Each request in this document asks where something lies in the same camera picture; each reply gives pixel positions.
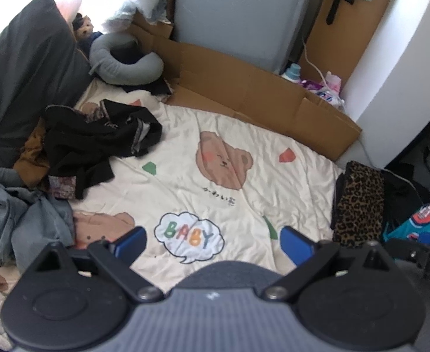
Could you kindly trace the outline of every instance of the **bottle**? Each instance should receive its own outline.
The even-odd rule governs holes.
[[[292,63],[290,67],[282,74],[282,78],[287,79],[287,81],[293,83],[301,83],[300,71],[301,66],[296,63]]]

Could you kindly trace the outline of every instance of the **pink cheek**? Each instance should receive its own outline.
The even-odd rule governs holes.
[[[215,160],[215,154],[213,152],[203,152],[202,153],[202,160],[209,163],[209,162]]]

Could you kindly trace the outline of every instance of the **bed sheet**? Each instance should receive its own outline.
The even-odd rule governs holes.
[[[100,81],[77,108],[102,99],[147,107],[163,136],[144,157],[111,158],[115,178],[70,203],[76,216],[144,227],[147,248],[131,268],[162,290],[222,260],[287,274],[295,266],[280,248],[285,226],[313,241],[331,239],[341,171],[330,160],[286,136]]]

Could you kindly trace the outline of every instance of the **dark gray pillow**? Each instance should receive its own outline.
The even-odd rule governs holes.
[[[0,167],[12,167],[46,106],[78,101],[89,71],[54,0],[33,0],[10,22],[0,34]]]

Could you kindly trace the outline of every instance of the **purple package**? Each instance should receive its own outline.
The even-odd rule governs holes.
[[[309,81],[308,79],[306,79],[305,81],[302,81],[300,83],[300,86],[303,86],[303,88],[309,91],[319,91],[324,87],[322,84],[316,83],[314,81]]]

